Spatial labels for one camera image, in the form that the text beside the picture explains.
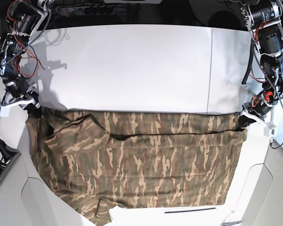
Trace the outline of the black power strip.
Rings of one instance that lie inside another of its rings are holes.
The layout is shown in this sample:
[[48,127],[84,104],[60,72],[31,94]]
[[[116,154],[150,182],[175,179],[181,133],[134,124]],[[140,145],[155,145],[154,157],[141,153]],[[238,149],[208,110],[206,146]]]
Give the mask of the black power strip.
[[64,17],[111,15],[114,13],[115,7],[116,7],[115,5],[72,6],[72,7],[57,7],[55,11]]

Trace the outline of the camouflage T-shirt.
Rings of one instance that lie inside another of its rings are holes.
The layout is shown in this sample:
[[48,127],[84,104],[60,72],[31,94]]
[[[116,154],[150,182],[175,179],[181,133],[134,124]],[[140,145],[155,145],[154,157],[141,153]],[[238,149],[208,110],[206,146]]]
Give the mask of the camouflage T-shirt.
[[97,226],[116,206],[224,204],[247,138],[235,114],[43,108],[26,125],[41,179]]

